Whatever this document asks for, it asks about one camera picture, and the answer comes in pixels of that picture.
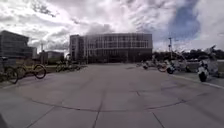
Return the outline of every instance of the parked bicycle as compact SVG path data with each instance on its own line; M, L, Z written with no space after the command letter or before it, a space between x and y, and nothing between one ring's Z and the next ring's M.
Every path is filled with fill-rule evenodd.
M3 71L0 72L0 82L7 80L12 84L16 84L18 82L18 73L16 69L10 66L5 66L5 63L8 60L7 57L2 57L1 59Z
M17 72L19 74L19 79L22 79L27 76L27 74L33 74L37 79L43 79L46 76L46 69L41 64L36 64L37 59L33 59L33 64L27 66L25 60L22 66L17 67Z
M56 72L61 72L61 71L74 71L74 70L80 70L82 67L79 66L77 62L73 62L70 59L70 54L66 55L65 60L61 61L57 64L56 67Z

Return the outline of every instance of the white cloud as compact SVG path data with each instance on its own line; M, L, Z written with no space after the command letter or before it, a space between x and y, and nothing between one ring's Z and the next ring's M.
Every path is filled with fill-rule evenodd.
M186 1L1 0L0 30L27 35L32 46L45 43L46 48L59 50L65 49L70 34L151 32L154 46L161 50L167 49L170 21ZM224 33L223 6L222 0L199 0L195 13L201 30L191 43L185 43L186 49L212 43L224 49L224 34L217 36Z
M224 50L224 1L223 0L201 0L195 11L201 30L196 39L192 41L192 48L206 48L214 44L217 48Z

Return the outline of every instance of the concrete pavement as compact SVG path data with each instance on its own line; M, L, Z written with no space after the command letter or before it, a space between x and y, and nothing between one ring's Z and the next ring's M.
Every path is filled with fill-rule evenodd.
M0 89L11 128L223 128L223 101L223 89L134 65L91 65Z

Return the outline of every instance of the blue sky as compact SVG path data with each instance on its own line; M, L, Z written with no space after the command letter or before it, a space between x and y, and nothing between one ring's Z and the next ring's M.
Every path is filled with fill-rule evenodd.
M71 34L149 32L155 50L224 50L223 0L0 0L0 30L67 51Z

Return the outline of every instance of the building facade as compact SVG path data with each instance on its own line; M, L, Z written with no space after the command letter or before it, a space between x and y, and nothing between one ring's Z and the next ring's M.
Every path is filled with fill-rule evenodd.
M64 57L64 53L55 52L55 51L47 51L48 59L60 60L61 57Z
M0 57L10 60L32 58L33 48L28 46L29 38L23 35L2 31L0 33Z
M74 35L70 54L90 62L136 62L151 58L152 44L152 34L145 33Z

